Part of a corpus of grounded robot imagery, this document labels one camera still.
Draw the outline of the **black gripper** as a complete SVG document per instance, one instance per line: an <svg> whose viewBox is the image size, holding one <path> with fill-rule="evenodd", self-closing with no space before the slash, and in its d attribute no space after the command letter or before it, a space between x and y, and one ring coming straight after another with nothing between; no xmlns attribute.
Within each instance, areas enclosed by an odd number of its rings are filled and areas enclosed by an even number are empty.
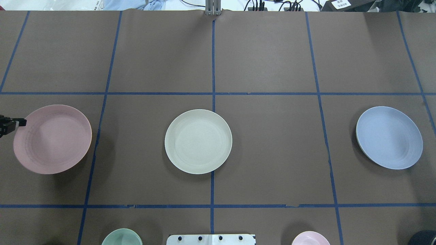
<svg viewBox="0 0 436 245"><path fill-rule="evenodd" d="M14 132L17 127L25 127L27 120L25 118L9 118L0 115L0 138Z"/></svg>

